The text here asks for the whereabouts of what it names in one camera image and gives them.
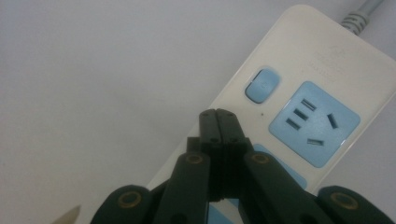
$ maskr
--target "light blue socket panel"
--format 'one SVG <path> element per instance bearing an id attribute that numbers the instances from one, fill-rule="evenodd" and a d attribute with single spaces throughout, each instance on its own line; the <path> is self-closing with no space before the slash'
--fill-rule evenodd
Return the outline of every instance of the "light blue socket panel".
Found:
<path id="1" fill-rule="evenodd" d="M 313 166 L 332 157 L 361 122 L 358 114 L 310 81 L 294 93 L 269 131 Z"/>

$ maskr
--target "metal rivet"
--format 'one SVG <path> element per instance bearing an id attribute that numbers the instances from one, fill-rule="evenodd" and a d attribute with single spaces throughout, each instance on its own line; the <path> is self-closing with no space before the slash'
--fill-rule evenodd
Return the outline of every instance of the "metal rivet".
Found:
<path id="1" fill-rule="evenodd" d="M 128 191 L 119 197 L 118 204 L 121 208 L 133 208 L 142 202 L 142 195 L 137 191 Z"/>
<path id="2" fill-rule="evenodd" d="M 259 163 L 259 164 L 265 164 L 268 161 L 270 161 L 270 159 L 262 154 L 254 154 L 251 159 L 253 159 L 255 162 Z"/>
<path id="3" fill-rule="evenodd" d="M 335 204 L 345 209 L 355 210 L 359 208 L 358 202 L 345 193 L 335 192 L 330 196 L 330 198 Z"/>
<path id="4" fill-rule="evenodd" d="M 186 158 L 186 161 L 191 163 L 191 164 L 199 164 L 204 160 L 204 158 L 202 158 L 199 155 L 189 155 Z"/>

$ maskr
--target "white plastic casing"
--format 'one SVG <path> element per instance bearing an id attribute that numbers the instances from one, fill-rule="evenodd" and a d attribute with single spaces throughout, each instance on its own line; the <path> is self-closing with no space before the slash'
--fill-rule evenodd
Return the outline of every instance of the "white plastic casing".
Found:
<path id="1" fill-rule="evenodd" d="M 280 76 L 274 92 L 262 104 L 245 95 L 251 80 L 263 68 Z M 257 48 L 239 68 L 210 108 L 229 110 L 238 117 L 252 144 L 262 144 L 302 175 L 306 190 L 314 192 L 320 181 L 347 153 L 396 92 L 396 62 L 312 7 L 291 7 L 280 17 Z M 331 159 L 316 168 L 270 134 L 268 126 L 306 81 L 312 81 L 357 113 L 361 122 Z M 188 136 L 199 136 L 198 123 Z M 150 189 L 169 178 L 180 143 Z"/>

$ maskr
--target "electrical outlet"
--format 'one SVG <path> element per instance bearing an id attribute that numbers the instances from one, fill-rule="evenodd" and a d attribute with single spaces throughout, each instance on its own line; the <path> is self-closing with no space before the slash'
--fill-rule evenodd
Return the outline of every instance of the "electrical outlet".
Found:
<path id="1" fill-rule="evenodd" d="M 308 192 L 347 153 L 396 92 L 396 62 L 309 6 L 279 18 L 209 108 L 238 117 L 256 150 L 270 152 Z M 199 136 L 196 123 L 187 136 Z M 148 184 L 185 152 L 185 138 Z M 241 223 L 227 200 L 213 204 Z"/>
<path id="2" fill-rule="evenodd" d="M 358 114 L 307 81 L 272 121 L 269 130 L 294 152 L 320 168 L 360 122 Z"/>

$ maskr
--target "socket hole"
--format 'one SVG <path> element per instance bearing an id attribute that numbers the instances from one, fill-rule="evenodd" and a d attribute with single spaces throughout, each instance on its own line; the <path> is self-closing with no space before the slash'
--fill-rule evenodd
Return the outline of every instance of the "socket hole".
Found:
<path id="1" fill-rule="evenodd" d="M 298 117 L 300 117 L 303 120 L 307 120 L 308 116 L 305 115 L 303 112 L 301 112 L 299 109 L 294 110 L 294 114 L 296 114 Z"/>
<path id="2" fill-rule="evenodd" d="M 291 119 L 287 119 L 286 122 L 287 122 L 293 129 L 295 129 L 295 130 L 297 130 L 297 131 L 301 128 L 300 125 L 298 125 L 296 122 L 294 122 L 294 121 L 291 120 Z"/>
<path id="3" fill-rule="evenodd" d="M 318 140 L 318 139 L 308 138 L 306 143 L 309 144 L 309 145 L 315 145 L 315 146 L 320 146 L 320 147 L 324 146 L 324 141 Z"/>
<path id="4" fill-rule="evenodd" d="M 327 115 L 327 118 L 329 119 L 329 122 L 332 125 L 333 129 L 338 128 L 337 122 L 335 121 L 335 118 L 334 118 L 333 114 Z"/>
<path id="5" fill-rule="evenodd" d="M 307 101 L 307 100 L 305 100 L 305 99 L 303 99 L 303 100 L 301 101 L 301 104 L 305 105 L 308 109 L 310 109 L 310 110 L 312 110 L 312 111 L 315 111 L 315 110 L 317 109 L 316 106 L 314 106 L 313 104 L 311 104 L 311 102 L 309 102 L 309 101 Z"/>

